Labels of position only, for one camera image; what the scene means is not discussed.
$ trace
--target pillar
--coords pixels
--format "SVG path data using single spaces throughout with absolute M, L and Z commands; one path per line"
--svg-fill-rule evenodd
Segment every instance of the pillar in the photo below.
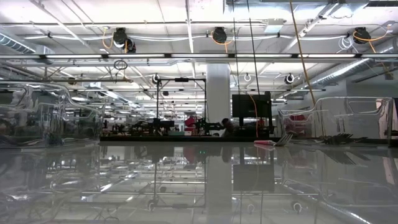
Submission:
M 206 71 L 206 97 L 208 118 L 211 123 L 231 117 L 228 64 L 209 64 Z M 209 142 L 210 149 L 220 149 L 222 144 Z M 232 169 L 231 163 L 221 156 L 210 157 L 207 164 L 206 214 L 207 223 L 230 224 L 232 214 Z

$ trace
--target reflective floor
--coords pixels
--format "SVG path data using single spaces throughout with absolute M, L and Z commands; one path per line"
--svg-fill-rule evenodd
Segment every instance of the reflective floor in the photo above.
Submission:
M 125 144 L 2 149 L 0 222 L 397 220 L 398 153 L 386 147 Z

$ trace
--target black monitor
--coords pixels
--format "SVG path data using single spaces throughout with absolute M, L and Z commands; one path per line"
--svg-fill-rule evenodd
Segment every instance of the black monitor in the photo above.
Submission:
M 267 95 L 232 95 L 233 118 L 269 118 L 271 117 L 271 98 Z

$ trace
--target transparent plastic box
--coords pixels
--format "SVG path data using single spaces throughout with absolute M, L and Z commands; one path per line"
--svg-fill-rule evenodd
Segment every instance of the transparent plastic box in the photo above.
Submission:
M 99 143 L 104 109 L 72 101 L 61 85 L 0 82 L 0 146 L 59 147 Z
M 352 138 L 390 139 L 392 98 L 330 97 L 319 99 L 312 110 L 279 110 L 282 134 L 319 138 L 352 134 Z

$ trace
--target black metal frame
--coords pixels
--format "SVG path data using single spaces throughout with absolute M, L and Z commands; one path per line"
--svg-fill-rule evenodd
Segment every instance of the black metal frame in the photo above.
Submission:
M 195 83 L 197 83 L 197 81 L 203 81 L 205 83 L 205 88 L 203 89 L 202 87 L 200 87 L 204 92 L 205 92 L 205 120 L 206 120 L 206 105 L 207 105 L 207 95 L 206 95 L 206 90 L 207 90 L 207 85 L 206 85 L 206 78 L 184 78 L 184 77 L 180 77 L 180 78 L 158 78 L 156 81 L 156 118 L 159 118 L 159 91 L 161 89 L 159 89 L 159 84 L 161 83 L 161 81 L 166 81 L 166 83 L 164 84 L 165 87 L 170 81 L 175 81 L 175 82 L 189 82 L 189 81 L 194 81 Z

